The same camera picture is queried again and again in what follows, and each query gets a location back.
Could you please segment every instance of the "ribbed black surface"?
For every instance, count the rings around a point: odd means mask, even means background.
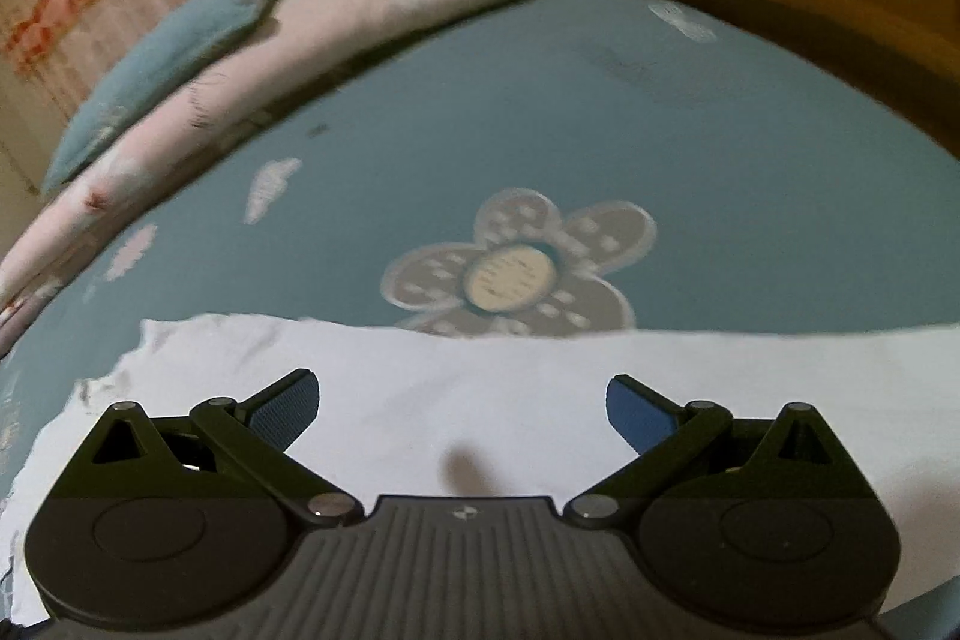
[[[107,634],[64,622],[44,637]],[[283,575],[232,614],[151,637],[762,640],[677,608],[643,579],[620,538],[568,527],[547,501],[407,498],[381,501],[356,527],[311,533]],[[819,637],[883,635],[860,624]]]
[[[312,374],[304,375],[250,416],[248,427],[278,451],[285,451],[317,417],[320,386]]]

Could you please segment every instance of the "pillow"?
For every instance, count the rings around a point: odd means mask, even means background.
[[[189,0],[100,80],[71,119],[42,191],[72,179],[126,129],[204,66],[227,54],[277,0]]]
[[[281,0],[242,47],[169,95],[47,205],[0,263],[0,306],[271,102],[380,44],[503,1]]]

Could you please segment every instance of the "bed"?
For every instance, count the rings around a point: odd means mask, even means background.
[[[143,321],[533,338],[960,322],[952,155],[676,0],[503,1],[304,95],[131,220],[18,340],[0,366],[3,493]],[[888,626],[933,637],[956,592]]]

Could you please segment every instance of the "triangular cutout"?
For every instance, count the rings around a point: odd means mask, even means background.
[[[94,456],[93,463],[109,464],[114,461],[129,461],[141,456],[143,453],[133,434],[133,426],[127,421],[116,421],[104,439],[104,444]]]
[[[780,458],[791,461],[809,461],[813,464],[829,464],[830,458],[816,432],[808,424],[794,421],[779,452]]]
[[[177,461],[194,472],[216,472],[217,461],[213,451],[200,441],[195,434],[182,432],[162,432],[160,437],[170,448]]]

